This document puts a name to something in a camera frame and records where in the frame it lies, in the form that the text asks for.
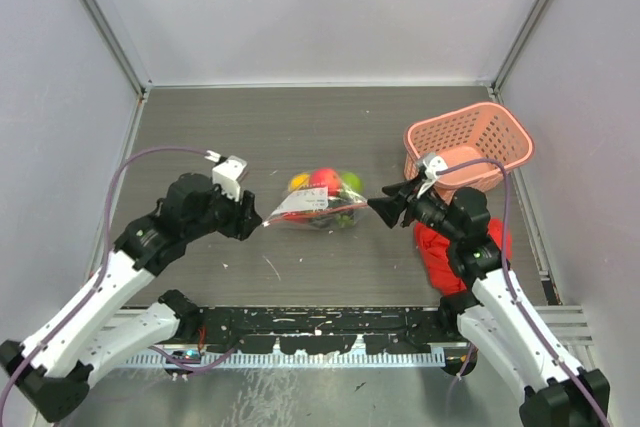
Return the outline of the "green apple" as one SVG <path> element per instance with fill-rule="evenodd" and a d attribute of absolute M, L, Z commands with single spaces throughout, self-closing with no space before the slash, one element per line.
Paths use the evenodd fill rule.
<path fill-rule="evenodd" d="M 340 174 L 340 178 L 342 181 L 342 184 L 345 188 L 348 188 L 349 190 L 356 192 L 356 193 L 361 193 L 363 190 L 363 183 L 362 180 L 360 179 L 360 177 L 358 175 L 356 175 L 353 172 L 342 172 Z"/>

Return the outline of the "clear zip top bag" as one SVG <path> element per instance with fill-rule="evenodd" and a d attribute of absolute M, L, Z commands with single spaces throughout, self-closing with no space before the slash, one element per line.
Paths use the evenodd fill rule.
<path fill-rule="evenodd" d="M 354 227 L 368 208 L 367 199 L 342 184 L 331 195 L 326 187 L 287 189 L 280 204 L 271 212 L 263 227 L 306 228 L 334 231 Z"/>

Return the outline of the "red apple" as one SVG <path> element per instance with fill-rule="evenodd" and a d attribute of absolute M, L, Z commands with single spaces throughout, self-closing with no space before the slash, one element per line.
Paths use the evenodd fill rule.
<path fill-rule="evenodd" d="M 321 168 L 310 174 L 308 185 L 313 188 L 326 187 L 328 192 L 333 195 L 340 191 L 342 179 L 334 169 Z"/>

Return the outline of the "yellow pear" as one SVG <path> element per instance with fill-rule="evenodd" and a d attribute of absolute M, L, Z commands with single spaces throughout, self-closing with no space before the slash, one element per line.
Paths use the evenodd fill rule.
<path fill-rule="evenodd" d="M 309 185 L 310 174 L 309 173 L 300 173 L 294 176 L 288 184 L 288 190 L 290 192 L 305 188 Z"/>

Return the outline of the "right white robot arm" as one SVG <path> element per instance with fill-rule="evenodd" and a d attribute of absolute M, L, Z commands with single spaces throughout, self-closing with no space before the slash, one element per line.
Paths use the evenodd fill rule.
<path fill-rule="evenodd" d="M 444 202 L 417 176 L 385 187 L 368 205 L 389 227 L 417 222 L 448 240 L 449 265 L 466 289 L 441 299 L 440 332 L 480 350 L 519 400 L 523 425 L 607 425 L 608 380 L 562 346 L 524 295 L 507 244 L 489 234 L 484 193 L 463 187 Z"/>

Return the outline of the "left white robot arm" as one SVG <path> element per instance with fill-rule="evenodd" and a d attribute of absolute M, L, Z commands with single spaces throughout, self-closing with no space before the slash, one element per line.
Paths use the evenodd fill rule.
<path fill-rule="evenodd" d="M 152 212 L 126 226 L 106 264 L 53 319 L 22 342 L 2 343 L 1 366 L 11 385 L 55 423 L 84 401 L 103 374 L 137 351 L 170 339 L 191 342 L 203 323 L 201 310 L 177 290 L 114 333 L 101 329 L 183 257 L 191 242 L 214 232 L 243 241 L 261 222 L 254 194 L 236 180 L 181 175 Z"/>

